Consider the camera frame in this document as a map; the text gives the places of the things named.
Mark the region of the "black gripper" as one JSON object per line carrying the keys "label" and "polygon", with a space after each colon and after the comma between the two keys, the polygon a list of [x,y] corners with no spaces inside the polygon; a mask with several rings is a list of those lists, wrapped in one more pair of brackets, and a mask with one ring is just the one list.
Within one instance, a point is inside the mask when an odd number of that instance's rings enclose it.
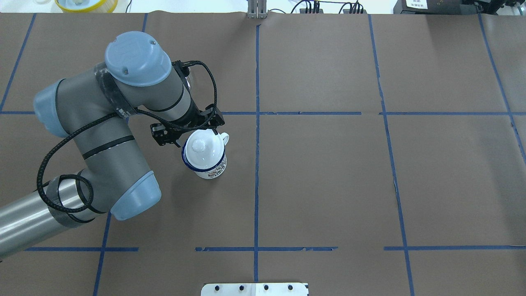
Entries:
{"label": "black gripper", "polygon": [[222,112],[214,104],[210,104],[204,111],[192,104],[188,111],[176,120],[164,119],[153,112],[150,112],[150,117],[158,120],[158,123],[150,125],[152,138],[157,144],[174,144],[177,148],[182,147],[179,139],[184,133],[212,129],[214,135],[219,135],[217,128],[225,124]]}

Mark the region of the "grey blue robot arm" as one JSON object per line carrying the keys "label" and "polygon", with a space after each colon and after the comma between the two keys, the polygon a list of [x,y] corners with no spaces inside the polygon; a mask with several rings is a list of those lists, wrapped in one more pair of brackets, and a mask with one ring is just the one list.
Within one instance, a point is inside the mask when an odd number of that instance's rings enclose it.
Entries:
{"label": "grey blue robot arm", "polygon": [[171,61],[151,35],[130,31],[105,50],[104,61],[37,93],[33,107],[61,141],[43,158],[34,192],[1,208],[1,259],[105,213],[126,220],[161,199],[126,119],[137,114],[159,146],[182,134],[225,124],[217,85],[202,61]]}

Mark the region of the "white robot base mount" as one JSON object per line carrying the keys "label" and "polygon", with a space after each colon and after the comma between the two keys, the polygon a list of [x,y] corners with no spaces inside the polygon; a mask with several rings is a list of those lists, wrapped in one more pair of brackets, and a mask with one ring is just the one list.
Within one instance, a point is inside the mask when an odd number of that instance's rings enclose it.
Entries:
{"label": "white robot base mount", "polygon": [[307,283],[209,283],[201,289],[201,296],[308,296]]}

